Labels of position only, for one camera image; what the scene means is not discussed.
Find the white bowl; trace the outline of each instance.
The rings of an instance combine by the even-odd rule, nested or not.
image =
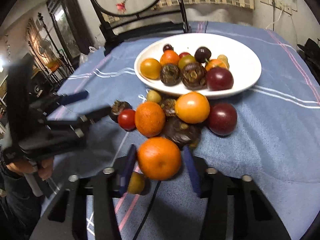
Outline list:
[[[207,98],[225,98],[238,94],[252,87],[261,75],[261,62],[258,56],[244,44],[233,39],[208,33],[186,33],[174,35],[157,41],[145,48],[134,62],[134,71],[137,77],[147,86],[165,94],[180,96],[189,93],[182,82],[175,86],[165,86],[160,80],[152,80],[141,75],[140,64],[147,58],[160,60],[163,54],[163,46],[171,44],[178,54],[189,52],[194,55],[199,47],[207,47],[212,55],[217,58],[224,54],[228,58],[230,71],[234,78],[234,85],[231,89],[221,91],[210,91],[209,89],[197,90]]]

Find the oval white plate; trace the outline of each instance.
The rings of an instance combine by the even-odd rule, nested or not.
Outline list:
[[[184,95],[191,90],[185,87],[182,82],[169,87],[160,80],[151,80],[141,75],[140,64],[147,58],[160,60],[163,54],[163,46],[171,44],[178,54],[189,52],[194,55],[199,47],[207,47],[211,53],[211,58],[217,58],[224,54],[228,58],[230,71],[234,78],[234,85],[231,89],[221,91],[210,91],[208,89],[197,90],[208,98],[225,98],[238,94],[252,87],[261,75],[261,62],[258,56],[244,44],[233,39],[208,33],[186,33],[174,35],[157,41],[145,48],[134,62],[134,71],[137,77],[147,86],[174,96]]]

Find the orange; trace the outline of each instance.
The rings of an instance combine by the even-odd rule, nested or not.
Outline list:
[[[210,104],[204,95],[190,92],[178,98],[174,107],[177,116],[186,123],[204,122],[210,113]]]
[[[223,67],[228,69],[226,63],[224,63],[221,59],[211,59],[206,65],[205,69],[206,71],[209,71],[210,69],[214,67]]]
[[[147,101],[138,106],[134,121],[137,130],[147,137],[158,135],[165,123],[165,114],[155,102]]]
[[[141,171],[149,179],[170,179],[181,167],[178,146],[166,138],[148,139],[139,147],[137,156]]]
[[[168,63],[178,65],[179,60],[180,57],[177,53],[175,53],[173,50],[166,50],[160,59],[160,64],[161,66]]]
[[[159,61],[154,58],[147,58],[140,64],[141,74],[150,79],[160,78],[161,65]]]

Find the table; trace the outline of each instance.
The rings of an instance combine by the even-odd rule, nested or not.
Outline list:
[[[195,151],[209,166],[223,174],[250,174],[269,199],[291,238],[298,240],[320,210],[320,87],[294,48],[275,32],[229,23],[192,22],[192,32],[213,33],[235,39],[251,48],[262,64],[255,86],[231,98],[238,112],[236,131],[220,138],[209,130]],[[145,100],[148,88],[135,76],[133,63],[148,45],[162,38],[127,41],[104,57],[103,49],[60,88],[59,93],[86,89],[89,98],[52,114],[52,119],[74,119],[76,113],[128,101],[136,108]],[[131,144],[146,138],[137,131],[122,130],[109,117],[92,126],[87,149],[55,158],[54,181],[61,186],[70,174],[95,175],[110,166],[115,157],[126,154]],[[122,238],[132,239],[151,192],[145,196],[127,194],[114,200]],[[199,238],[206,200],[193,193],[188,174],[183,173],[159,188],[154,206],[138,239]],[[94,239],[92,198],[87,203],[87,229]]]

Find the cherry tomato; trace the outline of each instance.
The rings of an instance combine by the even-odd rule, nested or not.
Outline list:
[[[136,111],[132,109],[124,109],[118,116],[118,124],[126,131],[131,131],[136,128],[134,123],[134,116]]]
[[[180,58],[183,58],[183,57],[186,56],[186,55],[190,55],[190,53],[188,53],[188,52],[182,52],[182,53],[179,55],[179,57],[180,57]]]

